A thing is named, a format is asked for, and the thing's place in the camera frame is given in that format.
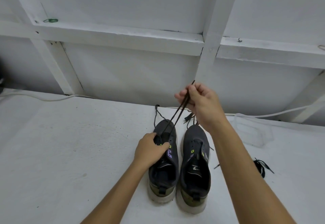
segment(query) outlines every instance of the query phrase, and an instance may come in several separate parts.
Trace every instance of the forearm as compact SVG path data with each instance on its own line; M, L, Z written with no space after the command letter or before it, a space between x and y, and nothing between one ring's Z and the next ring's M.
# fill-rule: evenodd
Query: forearm
M119 224L146 170L145 167L132 163L81 224Z
M230 123L226 119L216 123L211 136L240 224L295 223Z

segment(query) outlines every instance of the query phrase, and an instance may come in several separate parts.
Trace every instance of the person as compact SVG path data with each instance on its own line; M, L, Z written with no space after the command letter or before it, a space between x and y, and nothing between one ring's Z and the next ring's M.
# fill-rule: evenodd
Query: person
M188 108L213 139L238 222L295 223L256 169L244 144L227 120L217 94L205 85L195 83L175 94L179 103L187 91L190 94ZM139 141L130 167L82 224L120 223L144 173L169 147L168 142L161 146L154 144L155 135L145 134Z

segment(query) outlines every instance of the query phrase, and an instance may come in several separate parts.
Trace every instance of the white table surface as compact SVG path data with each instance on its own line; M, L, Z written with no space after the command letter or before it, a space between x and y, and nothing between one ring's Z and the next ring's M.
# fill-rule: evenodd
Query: white table surface
M160 112L171 118L175 109ZM0 222L80 223L128 168L137 142L154 129L154 115L152 106L82 97L0 98ZM176 125L179 141L183 118ZM266 170L265 180L298 223L324 223L325 127L270 123L274 141L263 148L247 145L248 152L275 172ZM238 223L222 171L213 169L217 164L211 151L212 184L203 213L184 213L175 199L154 204L145 174L121 223Z

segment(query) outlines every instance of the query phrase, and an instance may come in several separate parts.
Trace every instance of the shoe sole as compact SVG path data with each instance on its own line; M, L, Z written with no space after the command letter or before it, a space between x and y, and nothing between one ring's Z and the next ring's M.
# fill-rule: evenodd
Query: shoe sole
M178 144L177 140L178 140L178 136L177 136L177 131L176 131L176 146ZM150 188L150 179L148 179L148 181L147 181L147 191L148 191L149 198L156 203L168 203L168 202L172 201L174 199L174 197L176 196L176 186L175 186L172 193L170 193L168 196L158 197L155 193L153 193L153 191Z
M183 146L184 146L184 136L183 136L183 139L181 141L181 155L182 155L182 161L183 161L183 157L184 157L184 153L183 153ZM181 194L181 185L180 183L177 184L177 192L176 192L176 202L179 206L179 208L189 214L193 214L193 215L196 215L196 214L199 214L199 213L202 213L203 210L205 209L206 207L206 203L207 203L207 200L208 200L208 196L205 198L204 202L200 205L200 206L197 206L197 207L191 207L189 205L187 205L183 199L183 196Z

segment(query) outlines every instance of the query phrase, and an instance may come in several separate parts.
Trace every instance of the black sneaker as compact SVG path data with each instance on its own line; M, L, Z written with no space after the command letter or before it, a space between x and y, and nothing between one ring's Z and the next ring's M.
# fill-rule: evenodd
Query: black sneaker
M177 187L177 203L190 214L201 213L206 206L211 186L209 171L210 146L199 125L187 129L181 143L183 162Z
M164 119L153 132L157 133L153 139L156 145L169 142L170 146L160 160L149 168L148 194L157 203L167 203L175 197L179 178L176 129L170 120Z

